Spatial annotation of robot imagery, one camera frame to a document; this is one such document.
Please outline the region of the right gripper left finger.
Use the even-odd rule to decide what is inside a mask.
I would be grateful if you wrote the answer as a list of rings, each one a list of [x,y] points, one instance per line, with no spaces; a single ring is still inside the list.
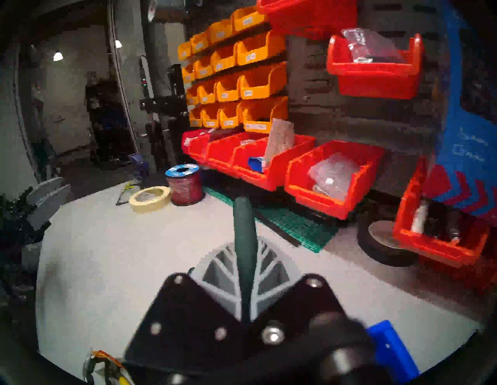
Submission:
[[[242,298],[234,242],[206,254],[193,267],[190,277],[237,320],[242,319]]]

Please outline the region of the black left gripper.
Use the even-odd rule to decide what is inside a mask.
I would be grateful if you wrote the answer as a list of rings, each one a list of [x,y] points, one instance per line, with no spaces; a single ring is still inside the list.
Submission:
[[[29,187],[14,200],[1,194],[1,268],[14,266],[37,272],[49,220],[71,194],[71,185],[64,182],[63,177],[49,179]]]

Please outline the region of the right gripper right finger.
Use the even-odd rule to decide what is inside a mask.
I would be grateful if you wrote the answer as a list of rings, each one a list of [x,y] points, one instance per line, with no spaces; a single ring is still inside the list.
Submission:
[[[300,269],[289,255],[267,239],[259,238],[250,295],[250,321],[254,322],[301,277]]]

